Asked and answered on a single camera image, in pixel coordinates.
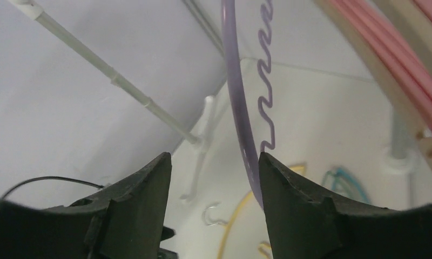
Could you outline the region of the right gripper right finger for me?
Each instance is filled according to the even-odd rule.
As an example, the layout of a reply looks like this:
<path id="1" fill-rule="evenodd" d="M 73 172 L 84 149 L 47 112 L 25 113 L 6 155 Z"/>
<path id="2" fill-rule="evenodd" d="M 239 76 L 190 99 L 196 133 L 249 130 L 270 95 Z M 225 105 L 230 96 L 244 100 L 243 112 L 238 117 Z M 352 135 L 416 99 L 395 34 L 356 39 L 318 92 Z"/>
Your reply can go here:
<path id="1" fill-rule="evenodd" d="M 274 258 L 432 258 L 432 204 L 393 210 L 358 202 L 259 157 Z"/>

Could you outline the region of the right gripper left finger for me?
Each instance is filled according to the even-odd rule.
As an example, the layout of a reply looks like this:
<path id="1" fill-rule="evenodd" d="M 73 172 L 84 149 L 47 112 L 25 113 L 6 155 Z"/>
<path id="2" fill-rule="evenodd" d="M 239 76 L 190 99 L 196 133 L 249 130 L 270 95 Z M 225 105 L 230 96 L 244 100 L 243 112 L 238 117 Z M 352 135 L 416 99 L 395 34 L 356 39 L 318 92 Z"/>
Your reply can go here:
<path id="1" fill-rule="evenodd" d="M 0 200 L 0 258 L 175 258 L 160 243 L 171 155 L 65 207 L 33 209 Z"/>

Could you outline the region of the yellow wire hanger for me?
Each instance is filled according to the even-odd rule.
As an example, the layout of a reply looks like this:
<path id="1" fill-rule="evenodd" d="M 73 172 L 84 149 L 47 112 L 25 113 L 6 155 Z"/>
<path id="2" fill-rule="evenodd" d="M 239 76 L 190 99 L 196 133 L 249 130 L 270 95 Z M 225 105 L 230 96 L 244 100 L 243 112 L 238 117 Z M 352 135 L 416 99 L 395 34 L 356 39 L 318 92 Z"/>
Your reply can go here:
<path id="1" fill-rule="evenodd" d="M 201 216 L 205 225 L 224 228 L 217 258 L 273 258 L 265 216 L 252 191 L 243 196 L 227 221 L 210 217 L 209 210 L 218 205 L 207 206 Z"/>

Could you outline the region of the blue wire hanger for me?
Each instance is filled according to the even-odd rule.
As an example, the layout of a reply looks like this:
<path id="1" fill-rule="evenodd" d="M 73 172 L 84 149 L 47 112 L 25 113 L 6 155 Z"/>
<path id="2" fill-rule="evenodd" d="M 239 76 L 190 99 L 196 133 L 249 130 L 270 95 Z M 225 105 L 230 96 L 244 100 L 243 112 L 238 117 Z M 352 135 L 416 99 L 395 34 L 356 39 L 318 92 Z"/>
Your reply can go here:
<path id="1" fill-rule="evenodd" d="M 372 204 L 362 185 L 343 167 L 335 167 L 327 171 L 321 186 L 349 199 Z"/>

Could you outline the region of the beige plastic hanger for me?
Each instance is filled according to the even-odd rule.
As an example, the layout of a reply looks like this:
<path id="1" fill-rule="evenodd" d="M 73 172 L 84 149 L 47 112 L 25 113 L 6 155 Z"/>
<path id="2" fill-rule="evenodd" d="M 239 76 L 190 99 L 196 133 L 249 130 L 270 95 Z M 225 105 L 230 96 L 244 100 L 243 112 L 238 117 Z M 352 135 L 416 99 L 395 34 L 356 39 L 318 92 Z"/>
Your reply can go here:
<path id="1" fill-rule="evenodd" d="M 432 171 L 432 132 L 421 113 L 368 43 L 331 1 L 317 1 L 317 6 L 358 53 L 393 108 L 403 118 Z M 400 33 L 432 77 L 432 1 L 375 1 L 370 6 Z"/>

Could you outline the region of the right rack foot white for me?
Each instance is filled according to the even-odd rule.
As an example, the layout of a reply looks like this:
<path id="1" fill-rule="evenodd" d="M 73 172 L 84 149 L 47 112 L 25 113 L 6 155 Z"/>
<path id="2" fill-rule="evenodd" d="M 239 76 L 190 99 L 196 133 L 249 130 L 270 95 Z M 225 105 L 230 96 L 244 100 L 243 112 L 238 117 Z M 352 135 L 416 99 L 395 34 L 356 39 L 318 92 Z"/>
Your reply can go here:
<path id="1" fill-rule="evenodd" d="M 408 148 L 403 158 L 395 158 L 391 148 L 383 149 L 379 164 L 379 186 L 383 207 L 406 210 L 413 206 L 412 176 L 416 172 L 417 153 Z"/>

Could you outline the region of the right white rack post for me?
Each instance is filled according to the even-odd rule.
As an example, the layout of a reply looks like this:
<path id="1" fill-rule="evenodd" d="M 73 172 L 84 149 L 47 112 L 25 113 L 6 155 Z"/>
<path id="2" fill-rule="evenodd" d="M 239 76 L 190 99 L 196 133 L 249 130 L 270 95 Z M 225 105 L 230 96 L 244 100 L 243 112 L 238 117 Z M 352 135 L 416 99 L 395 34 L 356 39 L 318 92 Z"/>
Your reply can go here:
<path id="1" fill-rule="evenodd" d="M 409 160 L 410 137 L 407 126 L 400 114 L 392 110 L 391 134 L 389 155 L 392 159 L 404 161 Z"/>

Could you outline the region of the left aluminium frame post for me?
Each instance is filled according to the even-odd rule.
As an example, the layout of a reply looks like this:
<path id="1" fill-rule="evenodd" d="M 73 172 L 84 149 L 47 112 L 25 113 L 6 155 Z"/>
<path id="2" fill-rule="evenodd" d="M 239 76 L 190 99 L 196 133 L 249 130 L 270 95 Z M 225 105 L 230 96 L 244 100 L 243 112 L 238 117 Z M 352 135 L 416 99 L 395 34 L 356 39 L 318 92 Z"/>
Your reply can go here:
<path id="1" fill-rule="evenodd" d="M 223 57 L 224 47 L 221 39 L 221 33 L 209 14 L 201 6 L 199 1 L 181 0 L 181 2 L 186 6 L 187 10 L 191 13 L 191 15 L 203 29 L 206 36 L 210 39 L 212 44 Z"/>

